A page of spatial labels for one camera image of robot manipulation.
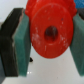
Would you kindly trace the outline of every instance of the red object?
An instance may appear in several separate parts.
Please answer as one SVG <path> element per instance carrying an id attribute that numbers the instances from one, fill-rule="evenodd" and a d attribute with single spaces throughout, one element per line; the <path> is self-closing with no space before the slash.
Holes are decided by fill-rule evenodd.
<path id="1" fill-rule="evenodd" d="M 73 0 L 29 0 L 25 10 L 30 19 L 30 38 L 34 49 L 45 58 L 65 52 L 73 37 Z"/>

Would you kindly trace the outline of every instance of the red plastic part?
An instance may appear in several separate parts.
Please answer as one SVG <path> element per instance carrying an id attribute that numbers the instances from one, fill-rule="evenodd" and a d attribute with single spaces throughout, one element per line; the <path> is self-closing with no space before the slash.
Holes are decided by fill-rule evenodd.
<path id="1" fill-rule="evenodd" d="M 65 52 L 72 41 L 72 17 L 76 9 L 68 0 L 29 0 L 25 13 L 30 19 L 30 38 L 34 49 L 45 58 Z"/>

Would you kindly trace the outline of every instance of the white surface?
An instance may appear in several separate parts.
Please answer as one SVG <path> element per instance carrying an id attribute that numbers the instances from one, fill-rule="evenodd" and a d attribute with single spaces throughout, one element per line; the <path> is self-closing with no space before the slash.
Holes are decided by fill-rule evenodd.
<path id="1" fill-rule="evenodd" d="M 0 0 L 0 22 L 14 7 L 26 6 L 27 0 Z M 58 58 L 45 59 L 32 48 L 33 63 L 29 64 L 28 76 L 6 78 L 2 84 L 84 84 L 75 67 L 70 49 Z"/>

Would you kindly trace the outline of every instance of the red sphere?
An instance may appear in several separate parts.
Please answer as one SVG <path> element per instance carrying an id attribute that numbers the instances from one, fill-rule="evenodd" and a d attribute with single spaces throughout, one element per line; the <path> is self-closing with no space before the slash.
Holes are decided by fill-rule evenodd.
<path id="1" fill-rule="evenodd" d="M 65 0 L 29 0 L 25 13 L 30 18 L 30 38 L 34 49 L 45 58 L 60 56 L 73 37 L 72 17 Z"/>

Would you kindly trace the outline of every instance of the red ball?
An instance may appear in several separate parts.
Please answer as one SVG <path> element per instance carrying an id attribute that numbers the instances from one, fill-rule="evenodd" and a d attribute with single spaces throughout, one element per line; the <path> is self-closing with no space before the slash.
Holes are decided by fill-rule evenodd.
<path id="1" fill-rule="evenodd" d="M 73 37 L 73 21 L 67 5 L 63 0 L 35 0 L 32 6 L 29 5 L 25 13 L 30 18 L 30 38 L 34 49 L 45 58 L 60 56 Z"/>

